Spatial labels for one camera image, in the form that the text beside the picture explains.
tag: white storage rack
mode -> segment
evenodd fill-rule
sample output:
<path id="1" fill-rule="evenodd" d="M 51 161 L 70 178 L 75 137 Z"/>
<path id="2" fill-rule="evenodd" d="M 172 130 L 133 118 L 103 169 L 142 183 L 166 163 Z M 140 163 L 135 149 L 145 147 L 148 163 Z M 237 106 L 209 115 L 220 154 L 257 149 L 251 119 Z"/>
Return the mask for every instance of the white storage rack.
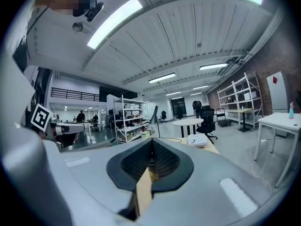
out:
<path id="1" fill-rule="evenodd" d="M 252 118 L 247 118 L 246 119 L 246 124 L 252 125 L 253 129 L 255 128 L 255 126 L 258 125 L 258 119 L 262 118 L 263 115 L 263 106 L 262 106 L 262 97 L 261 97 L 261 91 L 259 88 L 259 84 L 258 84 L 258 80 L 257 80 L 257 76 L 256 73 L 254 72 L 253 74 L 246 74 L 244 73 L 244 77 L 241 78 L 240 80 L 234 82 L 232 81 L 232 84 L 229 85 L 228 87 L 217 91 L 217 95 L 220 101 L 220 107 L 223 108 L 223 106 L 227 106 L 228 105 L 236 105 L 236 109 L 226 109 L 226 112 L 229 113 L 235 113 L 235 111 L 239 110 L 241 108 L 241 106 L 243 105 L 244 108 L 252 108 L 252 111 L 246 112 L 247 114 L 251 114 Z M 226 91 L 229 90 L 233 90 L 233 93 L 230 94 L 226 94 Z M 259 93 L 259 97 L 253 98 L 252 97 L 252 92 L 257 91 Z M 250 95 L 250 99 L 248 100 L 239 100 L 239 95 L 240 94 L 245 94 L 245 93 L 249 93 Z M 223 99 L 228 100 L 228 98 L 231 98 L 232 100 L 234 99 L 234 102 L 225 102 Z M 260 100 L 260 106 L 258 108 L 254 107 L 254 101 L 256 100 Z M 247 107 L 247 103 L 250 102 L 252 107 Z M 228 116 L 228 119 L 233 120 L 233 121 L 238 121 L 238 124 L 240 125 L 240 123 L 243 121 L 241 118 L 241 113 L 237 113 L 237 116 Z"/>
<path id="2" fill-rule="evenodd" d="M 122 104 L 122 107 L 121 108 L 115 108 L 115 103 L 121 103 Z M 136 104 L 136 105 L 139 105 L 139 108 L 124 108 L 125 107 L 125 103 L 131 103 L 131 104 Z M 141 129 L 141 127 L 143 126 L 147 126 L 149 125 L 149 121 L 144 121 L 144 124 L 143 125 L 138 125 L 138 126 L 132 126 L 132 127 L 127 127 L 126 126 L 126 121 L 132 121 L 132 120 L 137 120 L 137 119 L 140 119 L 140 123 L 142 123 L 142 119 L 145 118 L 145 119 L 148 119 L 148 115 L 143 115 L 143 111 L 146 110 L 148 112 L 148 108 L 147 108 L 147 102 L 144 102 L 144 101 L 138 101 L 138 100 L 132 100 L 132 99 L 125 99 L 123 98 L 123 95 L 121 96 L 121 98 L 119 99 L 114 99 L 114 124 L 115 124 L 115 133 L 116 133 L 116 138 L 117 138 L 117 141 L 118 143 L 126 143 L 126 142 L 130 142 L 130 141 L 133 141 L 139 137 L 141 137 L 141 134 L 137 134 L 135 136 L 133 136 L 130 140 L 127 139 L 127 133 L 132 131 L 132 132 L 135 132 L 137 129 Z M 115 119 L 115 112 L 116 111 L 122 111 L 122 120 L 116 120 Z M 138 112 L 140 117 L 134 117 L 134 118 L 131 118 L 131 119 L 125 119 L 125 112 Z M 123 128 L 117 128 L 116 126 L 116 122 L 118 121 L 123 121 Z M 125 140 L 121 140 L 121 139 L 118 139 L 118 133 L 121 133 Z"/>

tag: blue bottle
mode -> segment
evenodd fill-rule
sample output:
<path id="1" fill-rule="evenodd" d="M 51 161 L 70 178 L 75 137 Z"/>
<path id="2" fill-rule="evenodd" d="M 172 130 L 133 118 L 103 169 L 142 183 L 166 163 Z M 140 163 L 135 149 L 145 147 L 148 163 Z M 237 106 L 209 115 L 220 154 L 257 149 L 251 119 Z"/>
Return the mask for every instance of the blue bottle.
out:
<path id="1" fill-rule="evenodd" d="M 289 119 L 293 119 L 293 103 L 290 103 L 290 112 L 289 112 Z"/>

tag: black lamp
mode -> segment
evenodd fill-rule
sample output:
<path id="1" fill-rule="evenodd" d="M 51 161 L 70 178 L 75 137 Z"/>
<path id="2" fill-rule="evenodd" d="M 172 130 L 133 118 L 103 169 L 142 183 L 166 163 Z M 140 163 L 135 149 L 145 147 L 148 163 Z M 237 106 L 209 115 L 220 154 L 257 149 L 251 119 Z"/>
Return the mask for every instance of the black lamp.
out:
<path id="1" fill-rule="evenodd" d="M 157 111 L 158 111 L 158 106 L 156 105 L 154 114 L 152 115 L 151 120 L 150 120 L 150 124 L 157 124 L 158 132 L 159 132 L 159 138 L 160 138 L 159 119 L 157 117 Z"/>

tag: refrigerator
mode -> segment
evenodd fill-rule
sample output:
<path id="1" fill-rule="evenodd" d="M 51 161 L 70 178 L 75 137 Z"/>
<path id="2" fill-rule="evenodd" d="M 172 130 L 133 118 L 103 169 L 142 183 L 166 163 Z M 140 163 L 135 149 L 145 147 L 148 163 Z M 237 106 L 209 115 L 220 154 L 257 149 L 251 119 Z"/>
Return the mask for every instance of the refrigerator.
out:
<path id="1" fill-rule="evenodd" d="M 267 81 L 272 101 L 272 112 L 288 113 L 291 98 L 287 75 L 279 71 L 267 77 Z M 286 137 L 287 132 L 276 130 L 276 135 Z"/>

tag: balcony railing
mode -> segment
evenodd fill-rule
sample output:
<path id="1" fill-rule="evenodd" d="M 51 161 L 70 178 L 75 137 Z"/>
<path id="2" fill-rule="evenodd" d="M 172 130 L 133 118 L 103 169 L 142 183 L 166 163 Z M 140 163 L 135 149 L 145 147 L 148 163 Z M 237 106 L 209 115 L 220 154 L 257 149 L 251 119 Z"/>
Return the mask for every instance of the balcony railing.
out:
<path id="1" fill-rule="evenodd" d="M 91 94 L 91 93 L 68 90 L 68 89 L 59 89 L 59 88 L 51 88 L 51 97 L 99 101 L 99 95 L 97 94 Z"/>

